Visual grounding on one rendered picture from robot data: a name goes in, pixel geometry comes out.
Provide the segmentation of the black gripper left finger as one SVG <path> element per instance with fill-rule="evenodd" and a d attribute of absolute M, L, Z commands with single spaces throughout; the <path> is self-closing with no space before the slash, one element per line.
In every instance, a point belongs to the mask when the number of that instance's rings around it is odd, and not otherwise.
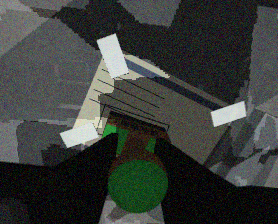
<path fill-rule="evenodd" d="M 0 224 L 98 224 L 118 135 L 52 167 L 0 161 Z"/>

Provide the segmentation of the cream paper card taped down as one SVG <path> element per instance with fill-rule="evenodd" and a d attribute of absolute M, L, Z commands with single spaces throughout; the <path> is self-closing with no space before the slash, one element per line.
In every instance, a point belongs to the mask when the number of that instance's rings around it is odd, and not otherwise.
<path fill-rule="evenodd" d="M 171 144 L 204 164 L 244 101 L 230 105 L 121 50 L 116 33 L 96 40 L 102 59 L 73 129 L 59 133 L 67 148 L 102 138 L 111 111 L 164 127 Z"/>

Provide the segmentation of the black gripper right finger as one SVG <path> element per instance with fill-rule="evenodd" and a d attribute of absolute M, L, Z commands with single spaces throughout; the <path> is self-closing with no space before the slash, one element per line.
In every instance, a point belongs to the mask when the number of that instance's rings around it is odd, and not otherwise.
<path fill-rule="evenodd" d="M 164 138 L 154 154 L 168 177 L 165 224 L 278 224 L 278 188 L 229 183 Z"/>

